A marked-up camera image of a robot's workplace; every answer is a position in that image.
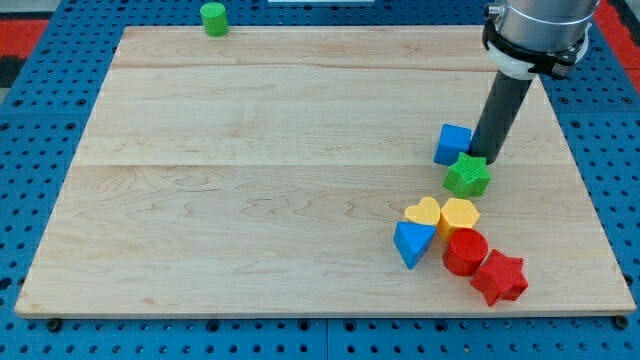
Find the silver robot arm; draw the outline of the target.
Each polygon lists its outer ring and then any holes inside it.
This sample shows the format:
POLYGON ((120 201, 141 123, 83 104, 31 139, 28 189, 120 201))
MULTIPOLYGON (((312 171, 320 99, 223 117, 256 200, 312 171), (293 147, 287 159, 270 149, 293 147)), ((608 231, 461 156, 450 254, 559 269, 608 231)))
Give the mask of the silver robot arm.
POLYGON ((586 55, 598 0, 495 0, 485 5, 482 42, 516 80, 564 79, 586 55))

